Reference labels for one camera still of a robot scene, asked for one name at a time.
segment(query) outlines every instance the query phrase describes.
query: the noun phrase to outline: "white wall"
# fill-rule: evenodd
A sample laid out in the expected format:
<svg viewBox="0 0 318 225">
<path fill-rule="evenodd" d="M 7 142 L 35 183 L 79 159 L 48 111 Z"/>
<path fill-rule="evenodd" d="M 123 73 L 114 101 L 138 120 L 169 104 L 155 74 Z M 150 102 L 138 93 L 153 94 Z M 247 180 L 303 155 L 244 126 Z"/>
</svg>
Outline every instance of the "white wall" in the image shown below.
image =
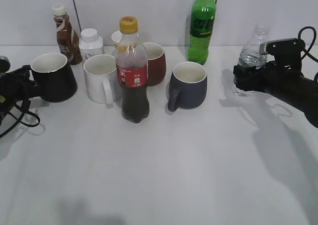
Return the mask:
<svg viewBox="0 0 318 225">
<path fill-rule="evenodd" d="M 218 0 L 212 44 L 244 45 L 258 22 L 271 27 L 271 39 L 297 37 L 304 26 L 318 30 L 317 9 L 317 0 Z M 304 36 L 311 42 L 312 33 Z"/>
<path fill-rule="evenodd" d="M 82 29 L 95 28 L 112 45 L 111 34 L 119 19 L 133 15 L 139 21 L 140 39 L 167 45 L 184 45 L 195 0 L 75 0 Z"/>
<path fill-rule="evenodd" d="M 96 28 L 111 45 L 119 19 L 134 15 L 141 40 L 184 45 L 195 0 L 75 0 L 82 29 Z M 0 45 L 56 45 L 51 6 L 64 3 L 77 32 L 72 0 L 0 0 Z M 318 29 L 317 0 L 218 0 L 212 45 L 244 45 L 258 22 L 271 27 L 270 38 L 296 37 L 300 28 Z M 307 42 L 311 34 L 306 34 Z"/>
<path fill-rule="evenodd" d="M 56 3 L 66 5 L 79 32 L 72 0 L 0 0 L 0 45 L 56 45 Z"/>
</svg>

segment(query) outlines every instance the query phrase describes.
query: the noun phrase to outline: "plastic bottle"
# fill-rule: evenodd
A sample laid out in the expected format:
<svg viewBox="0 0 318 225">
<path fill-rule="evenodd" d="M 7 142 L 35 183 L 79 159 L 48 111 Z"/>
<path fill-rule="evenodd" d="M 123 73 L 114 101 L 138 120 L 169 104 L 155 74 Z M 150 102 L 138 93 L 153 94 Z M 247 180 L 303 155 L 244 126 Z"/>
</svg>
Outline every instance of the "plastic bottle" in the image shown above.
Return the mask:
<svg viewBox="0 0 318 225">
<path fill-rule="evenodd" d="M 79 36 L 71 26 L 70 17 L 66 12 L 65 6 L 58 4 L 52 9 L 57 27 L 57 42 L 61 54 L 68 57 L 71 65 L 77 65 L 81 62 Z"/>
<path fill-rule="evenodd" d="M 214 0 L 196 0 L 191 12 L 190 44 L 188 61 L 205 64 L 215 18 Z"/>
<path fill-rule="evenodd" d="M 121 18 L 120 31 L 123 35 L 116 48 L 116 67 L 123 94 L 122 114 L 124 118 L 139 123 L 149 115 L 147 53 L 137 35 L 136 18 Z"/>
<path fill-rule="evenodd" d="M 97 30 L 88 28 L 80 33 L 79 50 L 83 63 L 94 55 L 104 54 L 103 38 L 98 36 Z"/>
<path fill-rule="evenodd" d="M 267 55 L 259 54 L 259 46 L 266 42 L 268 37 L 269 27 L 265 25 L 256 25 L 254 34 L 248 43 L 243 47 L 238 65 L 245 68 L 256 66 L 257 69 L 263 67 L 267 63 Z M 240 97 L 249 97 L 253 91 L 244 91 L 237 88 L 234 84 L 234 94 Z"/>
</svg>

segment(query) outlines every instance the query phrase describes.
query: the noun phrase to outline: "mug handle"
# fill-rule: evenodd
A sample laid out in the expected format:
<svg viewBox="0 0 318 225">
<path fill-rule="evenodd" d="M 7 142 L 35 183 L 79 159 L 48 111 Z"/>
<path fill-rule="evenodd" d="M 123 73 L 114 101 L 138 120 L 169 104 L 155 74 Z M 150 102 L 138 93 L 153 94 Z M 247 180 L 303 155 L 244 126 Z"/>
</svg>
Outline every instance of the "mug handle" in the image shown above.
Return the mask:
<svg viewBox="0 0 318 225">
<path fill-rule="evenodd" d="M 30 65 L 23 65 L 20 69 L 10 72 L 9 74 L 18 76 L 21 82 L 24 83 L 28 92 L 28 98 L 41 96 L 41 89 L 39 86 L 36 85 L 35 81 L 29 79 L 30 71 L 32 71 Z"/>
<path fill-rule="evenodd" d="M 170 112 L 174 112 L 178 109 L 179 103 L 177 99 L 181 93 L 180 88 L 174 88 L 169 96 L 168 109 Z"/>
<path fill-rule="evenodd" d="M 103 80 L 103 87 L 104 87 L 104 92 L 106 97 L 106 104 L 113 104 L 114 102 L 113 93 L 111 91 L 110 82 L 107 78 Z"/>
</svg>

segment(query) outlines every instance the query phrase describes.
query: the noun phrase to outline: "red label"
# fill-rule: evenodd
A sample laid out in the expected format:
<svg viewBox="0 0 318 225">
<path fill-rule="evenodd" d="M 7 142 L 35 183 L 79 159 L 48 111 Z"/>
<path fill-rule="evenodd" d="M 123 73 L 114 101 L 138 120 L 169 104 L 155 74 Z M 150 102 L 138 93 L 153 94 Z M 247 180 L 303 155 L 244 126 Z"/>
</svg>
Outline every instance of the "red label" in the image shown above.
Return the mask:
<svg viewBox="0 0 318 225">
<path fill-rule="evenodd" d="M 117 80 L 124 87 L 141 87 L 148 82 L 147 66 L 138 69 L 124 69 L 116 66 Z"/>
</svg>

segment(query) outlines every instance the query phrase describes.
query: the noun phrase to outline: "yellow bottle cap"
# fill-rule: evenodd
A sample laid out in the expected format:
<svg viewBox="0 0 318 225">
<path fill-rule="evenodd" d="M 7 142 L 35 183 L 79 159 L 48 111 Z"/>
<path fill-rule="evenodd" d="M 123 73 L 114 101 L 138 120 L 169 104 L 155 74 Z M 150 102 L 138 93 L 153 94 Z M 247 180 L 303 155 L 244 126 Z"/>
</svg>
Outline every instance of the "yellow bottle cap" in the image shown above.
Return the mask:
<svg viewBox="0 0 318 225">
<path fill-rule="evenodd" d="M 123 34 L 131 35 L 138 32 L 138 22 L 133 16 L 125 16 L 120 19 L 120 31 Z"/>
</svg>

